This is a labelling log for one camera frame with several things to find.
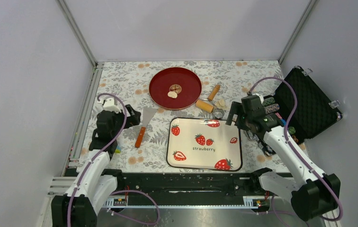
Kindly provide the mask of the metal scraper orange handle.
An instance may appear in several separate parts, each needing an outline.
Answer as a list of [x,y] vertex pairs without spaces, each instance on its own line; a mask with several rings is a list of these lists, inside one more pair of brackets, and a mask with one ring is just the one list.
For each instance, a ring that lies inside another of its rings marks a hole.
[[151,119],[153,118],[153,116],[157,113],[157,111],[158,111],[158,109],[151,108],[151,107],[143,108],[143,121],[142,121],[142,126],[140,128],[137,140],[135,142],[136,148],[140,147],[140,145],[143,141],[143,137],[145,135],[146,127],[149,124],[149,122],[151,121]]

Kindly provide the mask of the dough scrap trimmings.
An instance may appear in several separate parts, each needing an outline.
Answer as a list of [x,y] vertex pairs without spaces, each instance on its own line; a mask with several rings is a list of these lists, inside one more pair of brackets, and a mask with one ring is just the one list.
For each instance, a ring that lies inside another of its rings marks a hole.
[[217,100],[215,102],[215,105],[217,106],[217,108],[223,109],[224,111],[228,110],[227,104],[224,99]]

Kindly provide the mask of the wooden dough roller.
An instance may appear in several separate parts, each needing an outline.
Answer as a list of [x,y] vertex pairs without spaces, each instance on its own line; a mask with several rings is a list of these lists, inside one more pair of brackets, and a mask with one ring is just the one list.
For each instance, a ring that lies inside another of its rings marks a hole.
[[209,94],[207,98],[200,98],[195,102],[195,107],[211,114],[213,110],[216,108],[215,104],[213,103],[213,99],[215,98],[216,94],[220,90],[220,85],[217,84]]

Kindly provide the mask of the strawberry pattern rectangular tray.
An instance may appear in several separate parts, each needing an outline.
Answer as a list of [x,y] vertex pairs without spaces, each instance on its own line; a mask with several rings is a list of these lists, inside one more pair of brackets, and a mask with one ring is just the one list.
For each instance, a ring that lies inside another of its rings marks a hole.
[[242,167],[240,130],[223,120],[174,118],[166,160],[175,168],[238,171]]

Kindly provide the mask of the small dough ball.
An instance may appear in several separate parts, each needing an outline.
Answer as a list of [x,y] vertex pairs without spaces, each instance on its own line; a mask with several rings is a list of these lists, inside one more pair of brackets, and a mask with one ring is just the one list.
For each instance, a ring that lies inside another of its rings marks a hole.
[[170,97],[170,98],[173,98],[173,99],[176,99],[178,97],[178,94],[174,91],[169,91],[167,93],[167,96]]

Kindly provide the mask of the round red tray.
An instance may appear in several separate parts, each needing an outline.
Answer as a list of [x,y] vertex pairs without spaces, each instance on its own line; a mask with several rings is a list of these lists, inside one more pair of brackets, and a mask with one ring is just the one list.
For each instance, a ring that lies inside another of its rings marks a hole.
[[[176,99],[167,96],[178,94]],[[182,110],[193,105],[202,92],[201,80],[191,70],[180,67],[166,68],[156,73],[149,84],[149,95],[158,106],[168,110]]]

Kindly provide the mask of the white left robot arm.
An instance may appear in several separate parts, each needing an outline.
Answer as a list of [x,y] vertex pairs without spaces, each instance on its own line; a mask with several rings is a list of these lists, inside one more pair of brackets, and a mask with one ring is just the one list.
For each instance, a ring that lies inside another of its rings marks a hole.
[[119,108],[112,97],[100,103],[103,109],[97,114],[84,166],[69,189],[51,202],[54,227],[95,227],[109,195],[125,189],[122,172],[106,166],[118,147],[117,137],[124,129],[139,125],[141,113],[131,105]]

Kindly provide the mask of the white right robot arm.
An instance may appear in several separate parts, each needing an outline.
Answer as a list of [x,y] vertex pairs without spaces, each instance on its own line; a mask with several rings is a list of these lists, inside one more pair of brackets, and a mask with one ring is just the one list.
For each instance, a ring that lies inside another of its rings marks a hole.
[[240,102],[233,101],[226,120],[238,129],[256,135],[271,147],[290,171],[293,180],[264,170],[250,181],[250,189],[261,195],[269,191],[289,202],[296,215],[303,221],[338,210],[337,221],[343,216],[339,200],[340,179],[326,174],[300,149],[288,134],[287,126],[274,113],[267,114],[257,95],[246,96]]

